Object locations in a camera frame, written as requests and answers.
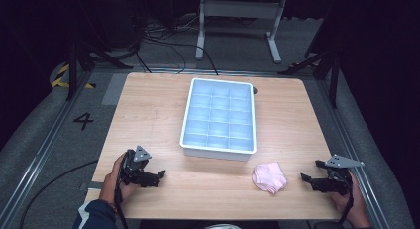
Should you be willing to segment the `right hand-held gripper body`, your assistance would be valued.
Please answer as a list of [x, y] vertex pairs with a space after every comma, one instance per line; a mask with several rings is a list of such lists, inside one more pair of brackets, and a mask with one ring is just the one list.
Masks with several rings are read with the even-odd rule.
[[364, 162], [349, 159], [335, 154], [329, 160], [323, 161], [330, 167], [326, 178], [317, 178], [315, 190], [321, 192], [338, 192], [341, 195], [348, 194], [353, 188], [349, 168], [363, 167]]

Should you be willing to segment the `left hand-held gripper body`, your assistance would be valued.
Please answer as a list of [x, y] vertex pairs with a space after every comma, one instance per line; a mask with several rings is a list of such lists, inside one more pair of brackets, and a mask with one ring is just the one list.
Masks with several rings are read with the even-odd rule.
[[151, 186], [152, 181], [144, 167], [152, 156], [142, 147], [137, 146], [134, 150], [129, 149], [121, 163], [119, 177], [125, 185], [138, 184], [141, 187]]

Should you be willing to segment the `person's left hand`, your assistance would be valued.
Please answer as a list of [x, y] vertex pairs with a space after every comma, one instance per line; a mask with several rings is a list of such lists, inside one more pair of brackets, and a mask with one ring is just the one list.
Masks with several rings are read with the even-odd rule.
[[[114, 196], [115, 196], [115, 188], [117, 185], [117, 179], [119, 175], [119, 168], [121, 162], [124, 158], [124, 154], [122, 154], [115, 162], [112, 167], [112, 170], [105, 176], [104, 182], [99, 194], [99, 199], [105, 201], [107, 203], [114, 203]], [[137, 186], [135, 184], [128, 184], [125, 185], [121, 183], [119, 185], [121, 189], [122, 198], [127, 199], [136, 189]]]

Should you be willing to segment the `person's right hand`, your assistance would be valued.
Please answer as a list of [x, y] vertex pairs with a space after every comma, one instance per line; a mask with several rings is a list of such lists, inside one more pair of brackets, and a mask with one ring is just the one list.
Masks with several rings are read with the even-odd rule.
[[[359, 183], [356, 177], [350, 173], [353, 182], [353, 207], [349, 210], [347, 214], [347, 221], [351, 224], [353, 229], [364, 229], [371, 226], [368, 217], [366, 215], [365, 201], [362, 196], [362, 193], [359, 189]], [[330, 192], [329, 196], [334, 201], [337, 210], [343, 214], [346, 209], [346, 205], [350, 199], [348, 194], [341, 195], [337, 192]]]

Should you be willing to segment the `pink folded cloth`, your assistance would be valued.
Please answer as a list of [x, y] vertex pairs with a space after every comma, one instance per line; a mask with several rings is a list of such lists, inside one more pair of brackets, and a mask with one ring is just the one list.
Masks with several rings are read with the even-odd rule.
[[271, 194], [287, 186], [287, 179], [277, 162], [255, 166], [252, 181], [257, 188]]

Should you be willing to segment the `white compartment box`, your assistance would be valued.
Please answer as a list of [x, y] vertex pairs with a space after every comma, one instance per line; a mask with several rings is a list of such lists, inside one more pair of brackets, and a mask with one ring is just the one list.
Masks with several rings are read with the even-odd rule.
[[257, 151], [254, 87], [193, 78], [179, 145], [187, 156], [246, 162]]

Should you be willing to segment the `black tripod stand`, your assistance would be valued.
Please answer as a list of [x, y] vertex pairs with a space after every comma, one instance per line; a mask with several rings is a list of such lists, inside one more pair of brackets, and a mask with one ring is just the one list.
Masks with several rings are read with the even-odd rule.
[[94, 67], [94, 60], [91, 54], [95, 54], [102, 58], [105, 62], [111, 63], [117, 68], [120, 69], [132, 69], [131, 66], [128, 66], [115, 57], [111, 57], [109, 54], [106, 54], [104, 51], [100, 51], [94, 46], [84, 42], [82, 40], [72, 41], [69, 48], [69, 89], [66, 100], [71, 100], [78, 90], [78, 80], [77, 80], [77, 70], [79, 67], [83, 71], [91, 71]]
[[280, 75], [292, 75], [299, 70], [309, 66], [310, 64], [318, 61], [318, 65], [313, 72], [313, 76], [317, 80], [324, 79], [328, 73], [331, 73], [330, 76], [330, 85], [329, 85], [329, 100], [331, 105], [337, 107], [337, 87], [338, 87], [338, 77], [340, 70], [340, 48], [337, 45], [332, 45], [326, 51], [316, 54], [313, 57], [310, 57], [304, 60], [301, 63], [290, 66], [285, 71], [279, 71]]

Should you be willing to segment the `metal floor rail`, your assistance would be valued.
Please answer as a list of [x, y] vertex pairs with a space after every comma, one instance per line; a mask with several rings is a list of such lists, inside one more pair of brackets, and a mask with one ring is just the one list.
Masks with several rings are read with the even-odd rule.
[[70, 99], [67, 90], [55, 88], [0, 152], [0, 229], [10, 229], [13, 224], [90, 75], [83, 72], [78, 76]]
[[[327, 105], [328, 113], [332, 117], [334, 125], [338, 129], [338, 135], [344, 144], [344, 154], [346, 157], [351, 158], [352, 160], [358, 160], [359, 156], [356, 152], [356, 149], [351, 141], [351, 138], [345, 128], [344, 122], [341, 118], [340, 113], [335, 109], [329, 98], [329, 86], [322, 80], [317, 80], [316, 85], [322, 95], [322, 98]], [[371, 218], [371, 222], [375, 229], [390, 229], [389, 223], [385, 217], [385, 214], [380, 206], [380, 203], [377, 200], [377, 197], [373, 191], [370, 180], [366, 171], [362, 167], [352, 168], [353, 174], [359, 181], [360, 190], [364, 197], [364, 200], [367, 205], [367, 211]]]

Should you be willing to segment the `white desk frame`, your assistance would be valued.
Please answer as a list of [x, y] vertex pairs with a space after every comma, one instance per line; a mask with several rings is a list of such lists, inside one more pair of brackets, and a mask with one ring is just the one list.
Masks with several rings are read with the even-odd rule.
[[270, 48], [272, 59], [275, 63], [281, 63], [279, 49], [276, 44], [276, 34], [285, 8], [286, 0], [272, 3], [246, 2], [246, 1], [222, 1], [200, 0], [199, 3], [199, 31], [195, 58], [202, 60], [205, 45], [205, 18], [206, 17], [234, 17], [272, 19], [273, 27], [265, 33]]

